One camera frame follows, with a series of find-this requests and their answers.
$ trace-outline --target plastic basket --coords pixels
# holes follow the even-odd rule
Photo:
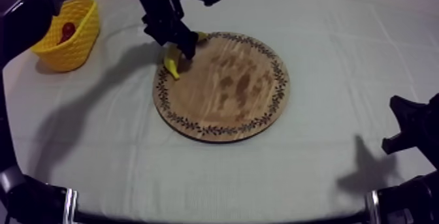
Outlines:
[[[62,28],[71,22],[74,35],[58,45]],[[55,71],[71,71],[83,65],[99,34],[99,15],[94,0],[70,0],[64,2],[59,16],[54,16],[46,36],[31,50]]]

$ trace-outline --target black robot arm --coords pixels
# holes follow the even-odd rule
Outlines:
[[[59,14],[65,0],[0,0],[1,69],[18,54],[40,41],[48,31],[52,16]],[[201,0],[210,6],[219,0]],[[146,15],[145,33],[159,44],[177,44],[191,59],[198,34],[181,21],[180,0],[140,0]],[[3,88],[3,73],[0,76]],[[5,91],[0,91],[0,200],[10,216],[23,224],[61,223],[65,217],[67,190],[43,184],[22,174],[14,153],[8,124]]]

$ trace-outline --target white tablecloth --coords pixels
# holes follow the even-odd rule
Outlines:
[[[198,31],[255,37],[283,59],[291,93],[279,120],[215,146],[168,127],[152,101],[162,49],[137,0],[98,0],[87,63],[56,74],[24,54],[8,112],[27,174],[79,191],[82,211],[139,220],[302,220],[354,212],[363,195],[433,170],[398,133],[389,98],[439,92],[439,19],[346,0],[185,1]]]

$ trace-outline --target decorative leaf border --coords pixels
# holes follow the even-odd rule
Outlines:
[[[265,112],[263,116],[259,118],[254,118],[248,123],[243,123],[239,127],[218,127],[218,126],[200,126],[199,123],[190,121],[188,118],[179,116],[175,112],[171,111],[171,102],[169,101],[169,91],[166,88],[165,83],[168,81],[168,72],[165,67],[159,70],[158,73],[158,83],[156,89],[159,97],[159,108],[166,112],[166,118],[173,123],[177,123],[185,129],[190,129],[192,131],[197,131],[202,136],[204,135],[235,135],[237,133],[247,133],[253,129],[259,128],[263,125],[267,125],[272,119],[273,114],[275,114],[278,109],[282,99],[285,97],[285,88],[288,83],[288,79],[285,77],[285,73],[281,69],[281,63],[278,61],[277,55],[270,49],[267,48],[262,42],[259,42],[251,37],[246,37],[242,35],[235,35],[234,33],[223,33],[214,32],[207,36],[207,39],[213,38],[225,38],[228,40],[233,40],[239,43],[250,44],[252,48],[255,48],[261,54],[266,55],[270,59],[271,67],[274,73],[274,79],[277,81],[274,87],[274,95],[271,97],[271,103],[268,105],[268,112]]]

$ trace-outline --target wooden plate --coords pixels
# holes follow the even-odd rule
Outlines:
[[[164,66],[154,79],[154,103],[178,132],[205,142],[253,136],[282,113],[289,77],[271,48],[251,37],[217,32],[197,47],[192,62],[180,58],[180,79]]]

